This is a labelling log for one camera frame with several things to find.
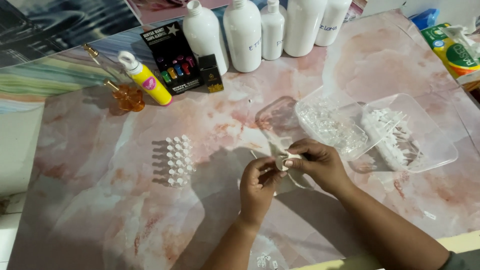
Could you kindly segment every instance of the perfume box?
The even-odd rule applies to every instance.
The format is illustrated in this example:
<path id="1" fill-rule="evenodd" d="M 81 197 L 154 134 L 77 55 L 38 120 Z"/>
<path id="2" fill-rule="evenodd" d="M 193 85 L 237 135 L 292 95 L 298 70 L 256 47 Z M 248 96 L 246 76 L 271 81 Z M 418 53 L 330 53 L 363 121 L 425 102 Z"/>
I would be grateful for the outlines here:
<path id="1" fill-rule="evenodd" d="M 204 83 L 210 93 L 223 90 L 222 76 L 218 71 L 215 54 L 200 56 L 198 58 L 198 67 Z"/>
<path id="2" fill-rule="evenodd" d="M 203 85 L 195 57 L 178 22 L 140 34 L 152 51 L 158 77 L 172 95 Z"/>

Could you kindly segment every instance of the white plastic bottle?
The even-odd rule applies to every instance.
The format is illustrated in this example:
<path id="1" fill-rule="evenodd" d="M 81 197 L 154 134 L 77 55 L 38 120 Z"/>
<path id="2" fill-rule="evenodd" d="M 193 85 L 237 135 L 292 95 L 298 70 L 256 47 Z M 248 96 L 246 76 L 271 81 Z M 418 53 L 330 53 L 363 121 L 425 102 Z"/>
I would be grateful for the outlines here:
<path id="1" fill-rule="evenodd" d="M 328 0 L 315 44 L 328 46 L 335 41 L 352 0 Z"/>
<path id="2" fill-rule="evenodd" d="M 188 14 L 183 18 L 183 33 L 197 61 L 199 56 L 215 54 L 218 70 L 221 75 L 225 74 L 230 62 L 218 18 L 213 11 L 202 7 L 198 0 L 190 1 L 187 10 Z"/>
<path id="3" fill-rule="evenodd" d="M 288 0 L 286 53 L 300 57 L 312 50 L 326 4 L 327 0 Z"/>
<path id="4" fill-rule="evenodd" d="M 233 0 L 225 9 L 223 26 L 232 64 L 240 72 L 251 72 L 262 62 L 260 11 L 250 0 Z"/>
<path id="5" fill-rule="evenodd" d="M 282 55 L 287 10 L 278 0 L 268 0 L 262 16 L 262 57 L 275 60 Z"/>

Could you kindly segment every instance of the star logo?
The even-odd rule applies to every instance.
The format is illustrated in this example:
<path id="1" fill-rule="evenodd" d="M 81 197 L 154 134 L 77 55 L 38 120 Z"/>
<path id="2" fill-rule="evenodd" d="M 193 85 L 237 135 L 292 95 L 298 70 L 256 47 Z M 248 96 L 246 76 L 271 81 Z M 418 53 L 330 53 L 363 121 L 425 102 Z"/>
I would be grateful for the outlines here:
<path id="1" fill-rule="evenodd" d="M 175 25 L 172 25 L 172 27 L 167 26 L 167 28 L 168 28 L 168 33 L 174 34 L 175 36 L 177 35 L 177 31 L 180 31 L 180 29 L 175 28 Z"/>

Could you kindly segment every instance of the glass perfume bottle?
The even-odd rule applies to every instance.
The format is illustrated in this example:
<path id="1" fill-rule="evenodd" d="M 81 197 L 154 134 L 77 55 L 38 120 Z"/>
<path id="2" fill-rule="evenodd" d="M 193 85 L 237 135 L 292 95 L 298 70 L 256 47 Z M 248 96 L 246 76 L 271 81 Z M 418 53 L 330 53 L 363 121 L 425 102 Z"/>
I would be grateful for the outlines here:
<path id="1" fill-rule="evenodd" d="M 128 76 L 122 65 L 115 63 L 110 58 L 100 54 L 96 49 L 92 48 L 88 43 L 82 45 L 83 49 L 103 70 L 108 72 L 117 84 L 130 84 L 133 80 Z"/>
<path id="2" fill-rule="evenodd" d="M 112 96 L 117 99 L 121 110 L 141 111 L 145 107 L 143 92 L 135 86 L 116 85 L 106 78 L 103 84 L 112 89 Z"/>

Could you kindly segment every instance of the pink marble surface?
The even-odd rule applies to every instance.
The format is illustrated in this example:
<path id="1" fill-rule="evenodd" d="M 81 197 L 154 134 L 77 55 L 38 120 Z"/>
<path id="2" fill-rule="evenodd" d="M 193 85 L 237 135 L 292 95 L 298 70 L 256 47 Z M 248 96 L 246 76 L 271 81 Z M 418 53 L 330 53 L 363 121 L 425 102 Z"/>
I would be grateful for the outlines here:
<path id="1" fill-rule="evenodd" d="M 293 106 L 322 84 L 362 102 L 414 96 L 455 142 L 458 160 L 390 172 L 372 150 L 345 163 L 349 176 L 435 238 L 480 229 L 480 111 L 396 12 L 345 24 L 328 50 L 231 71 L 224 83 L 223 92 L 191 91 L 167 108 L 124 115 L 114 115 L 99 86 L 48 98 L 8 269 L 197 269 L 240 209 L 250 150 L 269 154 L 267 136 L 305 137 Z M 164 139 L 182 134 L 197 171 L 176 189 L 165 185 Z M 263 252 L 272 257 L 267 269 L 276 260 L 284 270 L 365 249 L 336 199 L 296 190 L 274 199 L 249 269 Z"/>

